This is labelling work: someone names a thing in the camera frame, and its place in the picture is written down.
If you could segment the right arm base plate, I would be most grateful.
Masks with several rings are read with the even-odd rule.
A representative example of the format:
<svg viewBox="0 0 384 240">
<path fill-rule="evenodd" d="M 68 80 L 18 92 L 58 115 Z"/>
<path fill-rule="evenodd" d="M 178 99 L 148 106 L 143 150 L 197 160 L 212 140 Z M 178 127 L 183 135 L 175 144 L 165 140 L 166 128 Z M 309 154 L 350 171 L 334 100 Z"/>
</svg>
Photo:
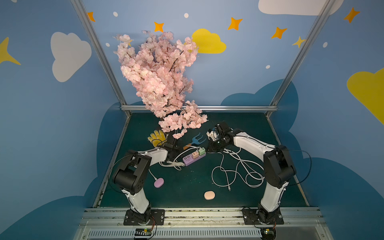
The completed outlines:
<svg viewBox="0 0 384 240">
<path fill-rule="evenodd" d="M 242 208 L 245 225 L 283 225 L 284 219 L 280 207 L 272 212 L 260 209 Z"/>
</svg>

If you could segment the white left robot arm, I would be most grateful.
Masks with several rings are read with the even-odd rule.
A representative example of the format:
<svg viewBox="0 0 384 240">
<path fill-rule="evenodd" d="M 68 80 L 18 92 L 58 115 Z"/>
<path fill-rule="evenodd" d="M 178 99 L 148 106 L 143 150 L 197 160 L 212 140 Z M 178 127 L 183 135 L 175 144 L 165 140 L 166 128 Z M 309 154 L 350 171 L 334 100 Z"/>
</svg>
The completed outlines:
<svg viewBox="0 0 384 240">
<path fill-rule="evenodd" d="M 144 192 L 144 183 L 150 166 L 165 162 L 170 157 L 178 155 L 181 149 L 178 140 L 169 136 L 161 146 L 151 150 L 128 151 L 127 155 L 119 162 L 112 182 L 127 196 L 133 213 L 141 217 L 150 214 L 150 202 Z"/>
</svg>

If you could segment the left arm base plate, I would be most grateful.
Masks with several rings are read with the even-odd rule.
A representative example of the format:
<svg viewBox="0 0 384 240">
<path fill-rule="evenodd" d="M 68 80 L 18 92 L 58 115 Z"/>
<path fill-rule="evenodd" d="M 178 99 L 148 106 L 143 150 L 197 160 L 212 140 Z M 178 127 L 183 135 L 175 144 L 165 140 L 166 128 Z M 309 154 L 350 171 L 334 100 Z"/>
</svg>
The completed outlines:
<svg viewBox="0 0 384 240">
<path fill-rule="evenodd" d="M 162 226 L 165 220 L 164 209 L 151 209 L 144 214 L 139 214 L 129 209 L 126 211 L 124 226 L 149 226 L 155 223 L 156 226 Z"/>
</svg>

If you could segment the green usb charger plug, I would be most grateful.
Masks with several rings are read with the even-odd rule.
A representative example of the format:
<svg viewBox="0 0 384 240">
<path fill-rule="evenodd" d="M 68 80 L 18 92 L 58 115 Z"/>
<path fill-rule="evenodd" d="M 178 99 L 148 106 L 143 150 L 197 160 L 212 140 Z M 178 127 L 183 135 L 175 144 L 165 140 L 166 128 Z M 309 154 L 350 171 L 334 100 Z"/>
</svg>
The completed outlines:
<svg viewBox="0 0 384 240">
<path fill-rule="evenodd" d="M 205 148 L 198 148 L 198 153 L 200 156 L 205 155 L 206 154 Z"/>
</svg>

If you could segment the purple earbud case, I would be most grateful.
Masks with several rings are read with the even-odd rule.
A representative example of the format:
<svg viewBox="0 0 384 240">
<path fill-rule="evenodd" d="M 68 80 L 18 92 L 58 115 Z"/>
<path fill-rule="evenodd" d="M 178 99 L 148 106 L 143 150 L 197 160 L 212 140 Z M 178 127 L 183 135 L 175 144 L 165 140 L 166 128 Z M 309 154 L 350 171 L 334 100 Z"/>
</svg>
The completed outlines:
<svg viewBox="0 0 384 240">
<path fill-rule="evenodd" d="M 165 181 L 163 178 L 158 178 L 158 179 L 155 179 L 155 182 L 154 182 L 154 187 L 155 188 L 160 188 L 164 185 Z"/>
</svg>

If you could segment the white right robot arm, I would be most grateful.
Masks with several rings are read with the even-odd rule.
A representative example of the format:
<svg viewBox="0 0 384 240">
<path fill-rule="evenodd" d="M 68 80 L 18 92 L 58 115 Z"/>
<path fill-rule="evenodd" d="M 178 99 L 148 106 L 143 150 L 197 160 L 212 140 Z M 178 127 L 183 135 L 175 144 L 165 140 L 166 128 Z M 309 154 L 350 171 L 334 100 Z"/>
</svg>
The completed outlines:
<svg viewBox="0 0 384 240">
<path fill-rule="evenodd" d="M 280 207 L 280 201 L 290 179 L 296 175 L 290 151 L 283 145 L 275 146 L 258 140 L 240 129 L 232 129 L 225 122 L 207 131 L 207 151 L 216 153 L 233 145 L 263 161 L 267 184 L 260 202 L 261 209 L 272 213 Z"/>
</svg>

